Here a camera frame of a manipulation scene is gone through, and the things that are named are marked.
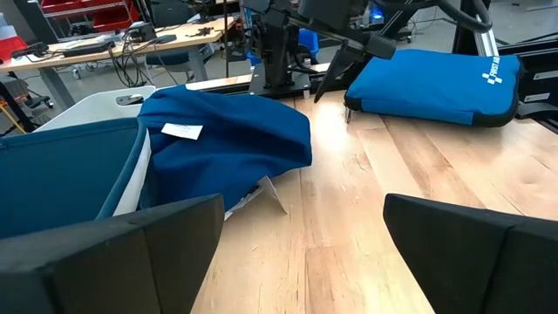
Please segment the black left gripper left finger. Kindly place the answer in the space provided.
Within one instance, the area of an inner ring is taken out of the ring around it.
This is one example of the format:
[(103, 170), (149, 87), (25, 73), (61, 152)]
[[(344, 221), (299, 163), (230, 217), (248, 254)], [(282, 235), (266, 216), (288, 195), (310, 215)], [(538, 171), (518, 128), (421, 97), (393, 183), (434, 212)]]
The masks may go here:
[(221, 195), (0, 240), (0, 314), (190, 314)]

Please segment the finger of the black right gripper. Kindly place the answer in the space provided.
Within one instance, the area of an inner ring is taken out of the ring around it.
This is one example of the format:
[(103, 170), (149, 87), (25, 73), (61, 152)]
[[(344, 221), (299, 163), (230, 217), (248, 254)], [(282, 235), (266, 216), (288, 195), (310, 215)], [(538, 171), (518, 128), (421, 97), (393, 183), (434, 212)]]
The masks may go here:
[(317, 103), (320, 98), (327, 92), (328, 88), (333, 85), (340, 75), (344, 74), (346, 69), (351, 65), (351, 52), (348, 41), (344, 40), (341, 47), (337, 50), (334, 58), (330, 62), (330, 66), (322, 78), (322, 82), (316, 90), (314, 102)]

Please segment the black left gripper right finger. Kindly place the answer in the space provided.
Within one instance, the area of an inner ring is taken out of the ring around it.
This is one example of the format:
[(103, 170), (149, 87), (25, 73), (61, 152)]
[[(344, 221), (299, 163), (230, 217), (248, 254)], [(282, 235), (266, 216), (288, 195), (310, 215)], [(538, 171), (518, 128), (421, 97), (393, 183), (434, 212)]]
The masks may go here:
[(400, 194), (383, 218), (436, 314), (558, 314), (558, 221)]

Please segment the blue first aid pouch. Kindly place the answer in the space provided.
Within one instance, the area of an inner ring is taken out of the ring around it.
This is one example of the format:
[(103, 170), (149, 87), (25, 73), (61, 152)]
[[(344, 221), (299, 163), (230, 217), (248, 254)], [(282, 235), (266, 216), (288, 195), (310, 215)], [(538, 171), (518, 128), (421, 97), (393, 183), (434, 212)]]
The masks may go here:
[(524, 68), (515, 55), (401, 50), (373, 58), (351, 83), (351, 111), (501, 127), (514, 118)]

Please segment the dark blue scrub garment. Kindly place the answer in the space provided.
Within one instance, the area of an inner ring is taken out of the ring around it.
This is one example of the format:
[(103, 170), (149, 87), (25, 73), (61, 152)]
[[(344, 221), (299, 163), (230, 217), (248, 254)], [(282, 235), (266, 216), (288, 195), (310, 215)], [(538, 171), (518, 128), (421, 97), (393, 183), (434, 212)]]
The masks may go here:
[(138, 118), (160, 203), (218, 194), (229, 211), (261, 179), (312, 163), (309, 119), (277, 100), (177, 85), (153, 93)]

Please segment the grey plastic bin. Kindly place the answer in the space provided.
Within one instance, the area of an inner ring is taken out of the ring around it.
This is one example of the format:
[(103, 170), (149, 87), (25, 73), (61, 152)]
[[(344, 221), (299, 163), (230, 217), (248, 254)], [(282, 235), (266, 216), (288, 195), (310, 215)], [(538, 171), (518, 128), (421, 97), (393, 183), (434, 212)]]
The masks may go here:
[(102, 120), (136, 117), (143, 102), (155, 91), (155, 86), (145, 85), (95, 93), (49, 120), (39, 127), (37, 132)]

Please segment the red plastic storage bin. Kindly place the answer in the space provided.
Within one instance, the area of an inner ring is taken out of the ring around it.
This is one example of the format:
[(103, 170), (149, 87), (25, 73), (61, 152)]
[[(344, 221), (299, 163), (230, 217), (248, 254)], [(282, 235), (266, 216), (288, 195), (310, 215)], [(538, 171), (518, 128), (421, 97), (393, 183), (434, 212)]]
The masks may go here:
[(59, 13), (70, 10), (89, 9), (101, 5), (120, 3), (122, 0), (41, 0), (44, 13)]
[(93, 15), (93, 28), (97, 31), (111, 31), (114, 29), (125, 29), (133, 22), (139, 21), (140, 16), (133, 4), (126, 8), (124, 6), (115, 7), (109, 10), (102, 10)]
[(0, 63), (9, 63), (11, 54), (27, 48), (27, 44), (19, 36), (0, 39)]

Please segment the blue plastic crate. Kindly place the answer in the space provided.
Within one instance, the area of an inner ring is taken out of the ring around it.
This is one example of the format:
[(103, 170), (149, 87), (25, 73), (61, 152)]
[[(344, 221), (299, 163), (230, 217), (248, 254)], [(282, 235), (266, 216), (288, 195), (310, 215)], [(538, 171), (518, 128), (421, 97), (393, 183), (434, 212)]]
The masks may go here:
[(313, 59), (316, 59), (317, 53), (319, 52), (318, 35), (316, 32), (307, 29), (300, 29), (299, 44), (307, 47), (310, 51), (310, 55)]

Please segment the garment paper hang tag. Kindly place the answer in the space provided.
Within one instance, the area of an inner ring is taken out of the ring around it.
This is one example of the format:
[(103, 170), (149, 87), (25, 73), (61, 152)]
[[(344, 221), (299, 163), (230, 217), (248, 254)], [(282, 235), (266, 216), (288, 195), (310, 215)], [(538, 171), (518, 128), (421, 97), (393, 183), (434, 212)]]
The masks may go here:
[(225, 212), (224, 220), (226, 221), (235, 212), (244, 208), (247, 204), (252, 202), (259, 195), (266, 195), (267, 197), (270, 197), (270, 198), (274, 199), (276, 201), (276, 203), (279, 205), (279, 208), (285, 214), (289, 213), (289, 211), (283, 206), (280, 195), (278, 194), (278, 191), (277, 191), (275, 185), (273, 184), (272, 180), (268, 176), (264, 176), (230, 210)]

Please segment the wooden desk grey legs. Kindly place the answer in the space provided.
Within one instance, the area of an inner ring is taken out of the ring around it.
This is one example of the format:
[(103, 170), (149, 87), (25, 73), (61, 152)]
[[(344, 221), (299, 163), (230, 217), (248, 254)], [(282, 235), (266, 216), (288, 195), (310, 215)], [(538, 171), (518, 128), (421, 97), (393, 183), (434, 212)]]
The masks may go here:
[[(157, 32), (158, 37), (175, 35), (177, 38), (166, 44), (150, 44), (146, 48), (140, 50), (139, 54), (186, 48), (191, 68), (194, 71), (194, 77), (201, 81), (207, 80), (208, 75), (203, 63), (203, 57), (197, 46), (199, 44), (217, 42), (234, 23), (235, 20), (232, 17), (221, 17), (205, 24), (183, 24), (180, 26), (172, 26), (167, 29), (159, 28)], [(37, 59), (35, 62), (31, 62), (28, 58), (21, 57), (19, 59), (12, 59), (8, 64), (0, 65), (0, 73), (38, 70), (55, 104), (59, 105), (62, 109), (67, 109), (73, 106), (76, 101), (70, 95), (62, 79), (56, 73), (55, 68), (59, 66), (85, 64), (87, 62), (101, 61), (109, 58), (110, 53), (108, 51), (70, 58), (56, 56), (52, 58), (43, 58), (41, 60)]]

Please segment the blue office chair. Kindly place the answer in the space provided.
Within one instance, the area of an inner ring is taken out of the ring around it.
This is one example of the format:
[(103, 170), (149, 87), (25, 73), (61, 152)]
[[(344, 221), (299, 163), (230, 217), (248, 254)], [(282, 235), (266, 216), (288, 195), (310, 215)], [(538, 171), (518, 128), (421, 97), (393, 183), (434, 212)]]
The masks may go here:
[(208, 80), (208, 73), (205, 63), (213, 53), (214, 51), (209, 44), (198, 44), (164, 51), (154, 50), (145, 56), (148, 77), (152, 78), (150, 68), (159, 66), (165, 70), (176, 85), (178, 85), (178, 81), (173, 76), (173, 72), (184, 72), (187, 81), (206, 81)]

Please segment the black electronics box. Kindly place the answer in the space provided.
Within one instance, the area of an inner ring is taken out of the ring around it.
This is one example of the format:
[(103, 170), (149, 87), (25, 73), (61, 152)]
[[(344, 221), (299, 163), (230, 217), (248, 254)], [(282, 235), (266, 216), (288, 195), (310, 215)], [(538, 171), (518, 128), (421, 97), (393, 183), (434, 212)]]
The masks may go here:
[(151, 23), (134, 22), (125, 30), (124, 40), (132, 43), (149, 42), (157, 38), (156, 30)]

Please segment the black power strip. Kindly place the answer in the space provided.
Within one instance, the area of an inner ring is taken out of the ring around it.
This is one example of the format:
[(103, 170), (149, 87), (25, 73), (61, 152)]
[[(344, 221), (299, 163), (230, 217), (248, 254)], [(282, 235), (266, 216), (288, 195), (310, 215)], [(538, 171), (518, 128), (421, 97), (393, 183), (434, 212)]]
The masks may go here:
[(62, 55), (65, 58), (84, 56), (89, 54), (101, 53), (104, 51), (109, 51), (115, 47), (113, 41), (95, 44), (82, 44), (62, 51)]

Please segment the black aluminium rig frame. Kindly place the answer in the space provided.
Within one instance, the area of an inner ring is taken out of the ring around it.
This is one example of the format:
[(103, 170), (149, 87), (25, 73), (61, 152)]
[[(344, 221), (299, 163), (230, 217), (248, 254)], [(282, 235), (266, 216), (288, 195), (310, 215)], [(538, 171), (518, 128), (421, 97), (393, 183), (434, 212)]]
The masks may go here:
[[(515, 55), (521, 59), (524, 72), (519, 86), (519, 106), (514, 119), (533, 119), (558, 133), (558, 32), (517, 44), (499, 44), (493, 34), (493, 22), (488, 12), (490, 0), (461, 0), (460, 6), (449, 0), (364, 0), (364, 12), (352, 17), (349, 26), (354, 30), (394, 39), (398, 32), (419, 10), (442, 10), (456, 27), (452, 54), (492, 57)], [(255, 67), (249, 81), (231, 85), (216, 82), (199, 84), (204, 92), (220, 94), (252, 93), (280, 99), (298, 90), (314, 94), (341, 42), (317, 33), (319, 52), (316, 59), (302, 44), (302, 64), (315, 71), (306, 76), (293, 74), (294, 84), (272, 90), (264, 86), (262, 60)], [(329, 91), (346, 93), (350, 85), (339, 85)]]

